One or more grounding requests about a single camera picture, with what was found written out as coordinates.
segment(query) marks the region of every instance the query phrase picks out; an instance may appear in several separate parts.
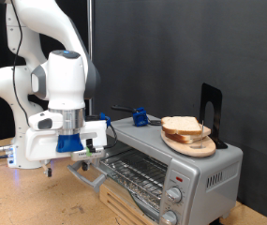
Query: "toast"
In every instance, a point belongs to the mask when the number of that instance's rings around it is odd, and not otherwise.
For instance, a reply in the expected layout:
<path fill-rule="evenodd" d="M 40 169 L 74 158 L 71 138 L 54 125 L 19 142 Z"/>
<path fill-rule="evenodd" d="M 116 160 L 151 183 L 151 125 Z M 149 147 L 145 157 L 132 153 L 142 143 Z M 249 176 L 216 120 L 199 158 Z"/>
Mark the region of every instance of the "toast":
<path fill-rule="evenodd" d="M 211 130 L 207 127 L 204 127 L 204 131 L 202 133 L 202 138 L 204 139 L 206 136 L 211 134 Z M 201 139 L 201 135 L 179 135 L 179 134 L 168 134 L 165 133 L 165 136 L 173 141 L 178 143 L 194 143 Z"/>
<path fill-rule="evenodd" d="M 162 130 L 167 134 L 200 135 L 199 122 L 192 116 L 173 116 L 161 119 Z"/>

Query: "blue gripper part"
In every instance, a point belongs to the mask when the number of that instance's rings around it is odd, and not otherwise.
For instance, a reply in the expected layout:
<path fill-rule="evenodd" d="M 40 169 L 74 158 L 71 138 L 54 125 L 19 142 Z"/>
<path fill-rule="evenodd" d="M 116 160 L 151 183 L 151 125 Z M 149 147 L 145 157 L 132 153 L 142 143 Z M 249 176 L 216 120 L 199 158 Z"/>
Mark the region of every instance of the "blue gripper part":
<path fill-rule="evenodd" d="M 103 112 L 99 114 L 100 120 L 106 120 L 107 127 L 111 125 L 111 118 L 109 116 L 106 116 Z"/>
<path fill-rule="evenodd" d="M 79 133 L 73 135 L 59 135 L 56 152 L 76 152 L 83 149 L 84 147 L 82 145 Z"/>
<path fill-rule="evenodd" d="M 135 126 L 141 127 L 147 125 L 149 121 L 145 109 L 143 107 L 140 107 L 136 110 L 136 112 L 132 113 Z"/>

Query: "wooden table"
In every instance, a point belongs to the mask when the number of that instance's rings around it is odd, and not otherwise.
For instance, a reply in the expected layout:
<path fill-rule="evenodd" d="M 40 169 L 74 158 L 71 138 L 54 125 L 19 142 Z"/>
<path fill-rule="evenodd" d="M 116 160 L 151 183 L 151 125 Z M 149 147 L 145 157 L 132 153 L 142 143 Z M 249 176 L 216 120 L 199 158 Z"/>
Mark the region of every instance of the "wooden table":
<path fill-rule="evenodd" d="M 0 141 L 9 144 L 10 139 Z M 126 224 L 99 200 L 98 193 L 78 181 L 67 169 L 73 162 L 69 158 L 51 162 L 52 177 L 43 169 L 10 169 L 5 159 L 0 160 L 0 224 Z M 83 172 L 87 178 L 93 171 Z M 236 204 L 225 225 L 267 225 L 267 217 L 252 209 Z"/>

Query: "control knob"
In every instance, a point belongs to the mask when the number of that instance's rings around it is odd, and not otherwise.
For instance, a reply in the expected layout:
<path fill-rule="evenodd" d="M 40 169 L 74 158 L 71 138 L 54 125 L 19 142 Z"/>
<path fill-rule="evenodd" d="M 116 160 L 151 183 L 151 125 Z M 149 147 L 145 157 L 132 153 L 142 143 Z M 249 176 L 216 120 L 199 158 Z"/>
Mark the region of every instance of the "control knob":
<path fill-rule="evenodd" d="M 177 187 L 167 190 L 166 196 L 172 203 L 179 203 L 182 199 L 181 191 Z"/>
<path fill-rule="evenodd" d="M 160 222 L 162 225 L 176 225 L 177 216 L 172 211 L 169 211 L 160 218 Z"/>

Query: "metal pole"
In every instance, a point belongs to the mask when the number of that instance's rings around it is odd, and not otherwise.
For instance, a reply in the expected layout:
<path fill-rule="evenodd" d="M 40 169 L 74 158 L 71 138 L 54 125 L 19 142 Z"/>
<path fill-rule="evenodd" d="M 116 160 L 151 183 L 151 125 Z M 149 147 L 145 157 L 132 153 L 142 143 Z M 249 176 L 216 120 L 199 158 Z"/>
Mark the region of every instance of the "metal pole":
<path fill-rule="evenodd" d="M 94 50 L 94 0 L 87 0 L 87 16 L 88 16 L 88 52 L 92 62 Z M 89 100 L 89 114 L 93 114 L 94 100 Z"/>

